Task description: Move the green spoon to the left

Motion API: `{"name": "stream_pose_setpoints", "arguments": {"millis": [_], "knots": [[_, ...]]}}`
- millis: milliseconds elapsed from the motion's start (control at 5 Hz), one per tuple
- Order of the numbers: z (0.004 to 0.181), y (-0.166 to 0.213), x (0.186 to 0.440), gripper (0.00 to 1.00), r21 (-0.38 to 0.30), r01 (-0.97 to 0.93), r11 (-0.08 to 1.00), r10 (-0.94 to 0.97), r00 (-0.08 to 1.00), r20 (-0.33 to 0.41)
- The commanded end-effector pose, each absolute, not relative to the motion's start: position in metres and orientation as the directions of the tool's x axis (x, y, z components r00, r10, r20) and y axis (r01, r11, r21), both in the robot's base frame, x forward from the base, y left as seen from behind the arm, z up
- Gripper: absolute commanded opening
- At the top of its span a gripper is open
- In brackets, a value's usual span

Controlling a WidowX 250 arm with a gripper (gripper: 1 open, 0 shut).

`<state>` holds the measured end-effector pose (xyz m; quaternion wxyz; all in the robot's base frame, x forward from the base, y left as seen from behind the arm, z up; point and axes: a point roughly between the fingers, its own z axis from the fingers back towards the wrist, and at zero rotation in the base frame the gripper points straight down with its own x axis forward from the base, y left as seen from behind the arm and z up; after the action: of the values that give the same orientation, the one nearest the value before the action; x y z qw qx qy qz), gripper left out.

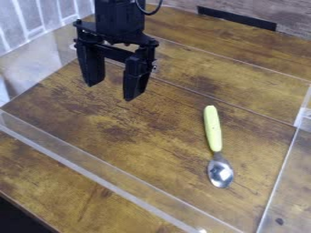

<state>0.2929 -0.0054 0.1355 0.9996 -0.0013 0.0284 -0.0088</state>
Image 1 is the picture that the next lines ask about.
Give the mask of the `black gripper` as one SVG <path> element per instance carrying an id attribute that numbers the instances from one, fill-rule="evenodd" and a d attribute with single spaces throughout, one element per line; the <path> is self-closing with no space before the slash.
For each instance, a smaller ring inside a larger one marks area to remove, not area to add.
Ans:
<path id="1" fill-rule="evenodd" d="M 104 57 L 125 62 L 123 91 L 131 101 L 144 93 L 156 61 L 159 42 L 144 33 L 145 0 L 94 0 L 94 21 L 77 19 L 74 49 L 84 81 L 97 85 L 104 77 Z"/>

